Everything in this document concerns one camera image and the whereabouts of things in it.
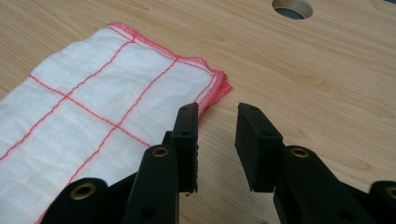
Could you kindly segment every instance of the checkered cloth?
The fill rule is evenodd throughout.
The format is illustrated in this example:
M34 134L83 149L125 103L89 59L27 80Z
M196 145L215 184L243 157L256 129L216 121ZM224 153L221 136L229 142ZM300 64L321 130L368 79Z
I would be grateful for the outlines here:
M0 223L40 222L80 178L136 172L177 110L196 102L201 115L225 78L117 22L49 56L0 102Z

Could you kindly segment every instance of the folded towel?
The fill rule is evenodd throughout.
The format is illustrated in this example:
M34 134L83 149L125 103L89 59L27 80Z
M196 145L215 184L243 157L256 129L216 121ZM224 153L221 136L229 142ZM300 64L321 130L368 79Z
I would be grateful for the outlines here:
M225 78L118 22L49 56L0 102L0 223L39 223L75 180L136 172L177 110L201 115Z

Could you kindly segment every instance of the wood grain tabletop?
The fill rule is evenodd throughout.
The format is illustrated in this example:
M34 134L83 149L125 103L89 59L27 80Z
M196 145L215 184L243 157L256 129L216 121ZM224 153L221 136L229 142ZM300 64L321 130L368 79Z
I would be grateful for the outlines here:
M249 191L236 154L240 102L260 108L286 145L315 151L348 185L367 192L376 180L396 180L396 5L0 0L0 99L49 55L113 21L204 58L233 86L200 119L199 191L180 196L180 223L279 223L273 195Z

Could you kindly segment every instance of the table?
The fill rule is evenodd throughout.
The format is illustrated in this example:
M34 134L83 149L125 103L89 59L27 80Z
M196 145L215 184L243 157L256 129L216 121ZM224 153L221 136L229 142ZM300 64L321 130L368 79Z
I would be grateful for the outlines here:
M286 145L314 150L367 191L396 180L396 5L310 0L0 1L0 99L46 57L122 21L228 75L233 90L199 122L199 192L180 223L278 223L271 194L250 192L234 144L239 102L260 108Z

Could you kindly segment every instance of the white fabric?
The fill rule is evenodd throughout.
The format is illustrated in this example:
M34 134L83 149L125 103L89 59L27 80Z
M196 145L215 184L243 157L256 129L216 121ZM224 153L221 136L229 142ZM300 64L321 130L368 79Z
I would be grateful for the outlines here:
M70 182L137 171L177 110L201 114L230 89L222 72L111 23L42 62L0 102L0 223L38 223Z

